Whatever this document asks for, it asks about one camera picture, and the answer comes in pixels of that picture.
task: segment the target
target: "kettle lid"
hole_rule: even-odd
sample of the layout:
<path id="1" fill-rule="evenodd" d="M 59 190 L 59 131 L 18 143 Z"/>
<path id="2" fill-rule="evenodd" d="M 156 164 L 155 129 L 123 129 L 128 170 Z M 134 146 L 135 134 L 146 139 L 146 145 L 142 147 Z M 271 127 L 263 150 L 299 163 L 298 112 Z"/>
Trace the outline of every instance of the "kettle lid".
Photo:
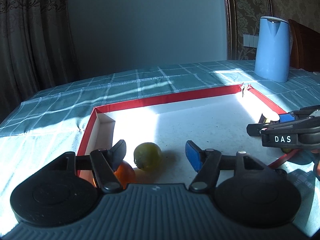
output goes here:
<path id="1" fill-rule="evenodd" d="M 286 20 L 284 20 L 284 19 L 277 18 L 277 17 L 262 16 L 261 19 L 276 20 L 276 21 L 285 22 L 285 23 L 288 23 L 288 24 L 289 24 L 288 21 L 286 21 Z"/>

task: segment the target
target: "checkered tablecloth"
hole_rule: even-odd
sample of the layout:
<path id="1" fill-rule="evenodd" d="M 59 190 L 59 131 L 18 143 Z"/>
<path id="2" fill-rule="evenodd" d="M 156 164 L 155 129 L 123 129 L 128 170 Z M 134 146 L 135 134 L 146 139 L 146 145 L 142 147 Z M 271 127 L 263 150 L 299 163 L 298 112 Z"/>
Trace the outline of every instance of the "checkered tablecloth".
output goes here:
<path id="1" fill-rule="evenodd" d="M 286 83 L 255 75 L 254 61 L 156 66 L 95 77 L 38 92 L 0 125 L 0 236 L 17 223 L 12 190 L 66 151 L 79 147 L 94 106 L 249 83 L 286 111 L 320 104 L 320 75 L 290 69 Z"/>

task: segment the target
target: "light switch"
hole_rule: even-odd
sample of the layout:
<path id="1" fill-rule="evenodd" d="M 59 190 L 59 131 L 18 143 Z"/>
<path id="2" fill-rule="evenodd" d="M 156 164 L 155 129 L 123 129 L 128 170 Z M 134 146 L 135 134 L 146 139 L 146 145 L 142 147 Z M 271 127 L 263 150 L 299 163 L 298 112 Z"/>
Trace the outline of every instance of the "light switch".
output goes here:
<path id="1" fill-rule="evenodd" d="M 258 40 L 259 40 L 259 36 L 254 36 L 254 38 L 253 38 L 253 47 L 254 48 L 258 47 Z"/>
<path id="2" fill-rule="evenodd" d="M 249 47 L 249 35 L 248 34 L 243 34 L 243 46 Z"/>
<path id="3" fill-rule="evenodd" d="M 249 47 L 254 48 L 254 36 L 249 35 Z"/>

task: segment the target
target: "box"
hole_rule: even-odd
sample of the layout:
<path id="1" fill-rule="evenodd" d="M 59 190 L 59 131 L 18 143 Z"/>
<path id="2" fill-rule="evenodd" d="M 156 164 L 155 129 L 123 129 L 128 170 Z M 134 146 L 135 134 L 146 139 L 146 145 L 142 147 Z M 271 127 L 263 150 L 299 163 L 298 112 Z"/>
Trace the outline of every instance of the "box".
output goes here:
<path id="1" fill-rule="evenodd" d="M 283 153 L 263 147 L 261 138 L 249 137 L 246 127 L 258 122 L 262 112 L 285 111 L 251 86 L 242 89 L 232 85 L 95 107 L 77 154 L 110 149 L 124 139 L 124 160 L 135 169 L 137 182 L 184 183 L 187 187 L 196 175 L 185 156 L 187 140 L 224 155 L 246 151 L 270 164 Z M 158 144 L 163 153 L 161 166 L 151 173 L 140 171 L 134 163 L 133 151 L 143 142 Z M 233 171 L 222 171 L 218 184 L 231 176 Z M 81 171 L 80 177 L 92 182 L 91 171 Z"/>

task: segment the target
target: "black circular motor housing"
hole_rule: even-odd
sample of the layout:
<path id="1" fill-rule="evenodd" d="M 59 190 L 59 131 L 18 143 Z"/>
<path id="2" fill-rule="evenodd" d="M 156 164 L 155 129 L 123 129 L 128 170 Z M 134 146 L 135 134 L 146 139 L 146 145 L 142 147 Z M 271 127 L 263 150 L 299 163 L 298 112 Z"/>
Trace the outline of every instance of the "black circular motor housing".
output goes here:
<path id="1" fill-rule="evenodd" d="M 54 227 L 86 216 L 97 198 L 97 189 L 72 172 L 42 171 L 13 190 L 10 205 L 18 222 Z"/>
<path id="2" fill-rule="evenodd" d="M 298 189 L 279 176 L 250 171 L 222 182 L 214 192 L 215 203 L 229 218 L 249 227 L 271 228 L 292 222 L 301 196 Z"/>

